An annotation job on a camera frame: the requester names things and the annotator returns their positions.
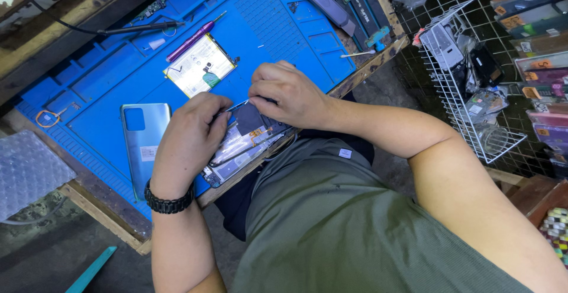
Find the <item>black wristwatch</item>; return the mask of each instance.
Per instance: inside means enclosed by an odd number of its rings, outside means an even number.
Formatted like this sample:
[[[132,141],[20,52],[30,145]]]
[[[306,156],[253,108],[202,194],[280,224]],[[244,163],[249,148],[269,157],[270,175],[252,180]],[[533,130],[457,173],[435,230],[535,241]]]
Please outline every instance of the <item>black wristwatch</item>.
[[[150,180],[148,180],[148,182],[146,182],[146,189],[144,189],[144,197],[146,198],[148,207],[158,213],[178,213],[187,209],[191,201],[193,201],[193,182],[189,185],[188,193],[181,198],[177,200],[162,200],[152,194],[152,191],[150,191]]]

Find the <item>phone battery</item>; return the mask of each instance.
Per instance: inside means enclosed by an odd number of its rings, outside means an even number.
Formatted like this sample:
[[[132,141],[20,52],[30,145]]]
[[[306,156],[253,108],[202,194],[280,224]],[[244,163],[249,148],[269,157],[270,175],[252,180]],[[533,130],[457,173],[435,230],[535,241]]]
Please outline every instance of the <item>phone battery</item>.
[[[207,33],[170,64],[164,74],[192,98],[211,90],[235,67],[236,63]]]

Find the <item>bubble wrap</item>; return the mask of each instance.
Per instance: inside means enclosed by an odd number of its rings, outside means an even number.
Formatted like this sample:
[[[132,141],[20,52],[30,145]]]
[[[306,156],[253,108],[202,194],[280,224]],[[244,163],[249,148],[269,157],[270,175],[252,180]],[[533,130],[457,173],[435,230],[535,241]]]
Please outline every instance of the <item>bubble wrap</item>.
[[[0,221],[76,176],[30,130],[0,139]]]

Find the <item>wooden workbench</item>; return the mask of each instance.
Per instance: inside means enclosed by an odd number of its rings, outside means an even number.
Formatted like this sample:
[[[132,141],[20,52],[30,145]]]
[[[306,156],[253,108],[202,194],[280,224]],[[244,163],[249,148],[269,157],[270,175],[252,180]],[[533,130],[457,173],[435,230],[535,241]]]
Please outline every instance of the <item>wooden workbench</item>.
[[[379,0],[379,2],[393,27],[393,42],[385,50],[373,56],[361,55],[353,57],[357,70],[333,88],[328,93],[330,96],[335,98],[343,97],[410,43],[388,0]],[[335,29],[347,51],[350,53],[357,52],[357,46],[353,39],[345,34],[343,30]],[[149,240],[151,237],[151,223],[149,220],[18,111],[15,109],[10,111],[4,116],[3,120],[16,131],[24,129],[34,131],[77,173],[77,179],[61,187],[60,192],[67,195],[76,205],[95,217],[95,219],[117,234],[140,254],[149,252],[151,248]],[[265,157],[276,152],[286,142],[286,139],[281,139],[279,143],[270,147],[258,159],[251,162],[219,188],[210,188],[204,192],[197,198],[199,205],[202,208],[206,208],[213,203],[246,174],[259,166]]]

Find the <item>blue silicone repair mat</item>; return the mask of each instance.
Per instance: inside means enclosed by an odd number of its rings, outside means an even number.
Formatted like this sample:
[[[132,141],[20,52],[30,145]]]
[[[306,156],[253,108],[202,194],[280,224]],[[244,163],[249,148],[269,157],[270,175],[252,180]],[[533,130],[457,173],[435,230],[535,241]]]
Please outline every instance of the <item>blue silicone repair mat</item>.
[[[205,22],[227,11],[211,35],[240,60],[211,92],[234,103],[247,99],[251,75],[263,62],[296,64],[323,92],[355,70],[350,58],[340,58],[347,52],[330,22],[307,0],[166,0],[166,5],[135,25],[186,21],[174,36],[154,30],[96,37],[21,93],[17,105],[35,122],[41,110],[58,113],[75,102],[79,109],[69,107],[60,122],[42,129],[147,218],[150,209],[132,191],[120,106],[167,103],[174,111],[186,103],[188,97],[162,71],[169,65],[166,56]],[[166,43],[147,49],[160,38]],[[44,115],[39,122],[53,124],[54,117]],[[196,195],[208,188],[196,178]]]

